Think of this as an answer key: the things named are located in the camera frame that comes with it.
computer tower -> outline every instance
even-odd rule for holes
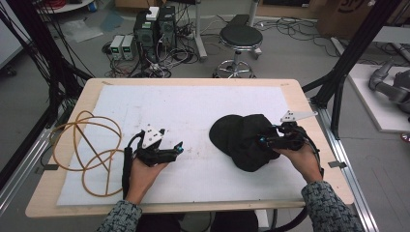
[[[158,17],[160,26],[162,48],[168,50],[177,47],[176,41],[176,23],[175,23],[175,7],[161,7],[160,15]]]
[[[136,39],[136,47],[140,54],[145,54],[147,58],[157,63],[157,43],[159,40],[159,28],[156,21],[146,19],[147,13],[139,13],[136,16],[133,33]]]

stool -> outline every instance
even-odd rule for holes
[[[249,78],[255,78],[249,64],[239,60],[242,51],[257,49],[262,44],[262,34],[253,27],[247,25],[226,26],[220,31],[220,41],[235,50],[233,60],[220,63],[213,77],[231,78],[240,77],[240,73],[249,73]]]

black pole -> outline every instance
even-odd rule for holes
[[[336,138],[344,81],[399,3],[400,0],[378,0],[332,71],[303,87],[306,92],[322,85],[317,95],[311,99],[313,104],[322,108],[326,108],[335,95],[331,129]]]
[[[0,18],[10,31],[15,35],[23,48],[30,55],[45,81],[49,85],[49,107],[39,122],[32,128],[30,133],[15,151],[6,166],[0,172],[0,188],[6,185],[9,178],[15,172],[20,162],[26,156],[27,151],[33,145],[46,123],[51,125],[57,119],[58,107],[63,98],[78,98],[82,86],[79,85],[75,74],[85,80],[91,76],[72,66],[64,58],[57,44],[51,37],[48,28],[40,18],[31,0],[6,0],[15,16],[24,26],[26,32],[33,41],[36,49],[41,53],[44,60],[39,60],[31,46],[23,40],[13,27],[10,20],[0,12]]]

black cap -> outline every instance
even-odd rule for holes
[[[209,138],[217,148],[232,158],[237,167],[254,172],[269,160],[280,156],[257,144],[257,135],[271,126],[271,122],[263,114],[246,117],[226,115],[212,125]]]

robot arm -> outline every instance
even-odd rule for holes
[[[380,92],[386,95],[391,102],[394,103],[405,103],[410,98],[409,90],[402,87],[403,85],[388,85],[384,83],[384,79],[389,75],[389,69],[393,66],[394,61],[390,60],[380,69],[376,70],[370,77],[368,82],[368,88],[372,91]],[[396,79],[407,79],[410,81],[409,72],[399,72]]]

